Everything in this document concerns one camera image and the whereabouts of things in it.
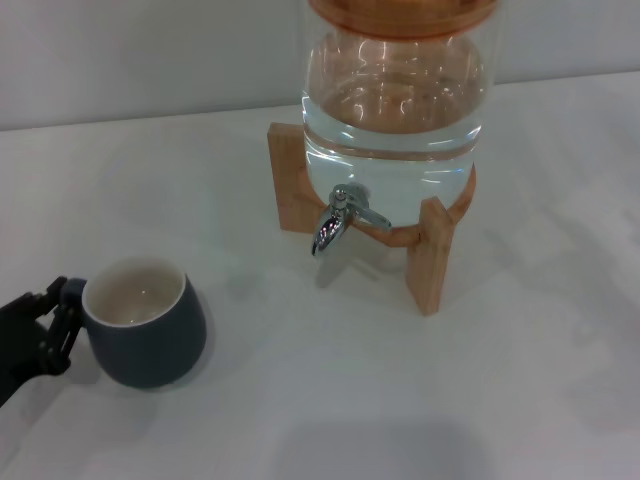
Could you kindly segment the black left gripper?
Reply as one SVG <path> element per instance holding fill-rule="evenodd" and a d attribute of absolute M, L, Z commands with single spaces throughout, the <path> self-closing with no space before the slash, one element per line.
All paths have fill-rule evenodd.
<path fill-rule="evenodd" d="M 79 311 L 59 305 L 66 282 L 60 276 L 43 293 L 23 294 L 1 308 L 1 405 L 27 381 L 45 374 L 59 376 L 69 368 Z M 37 319 L 52 310 L 47 331 Z"/>

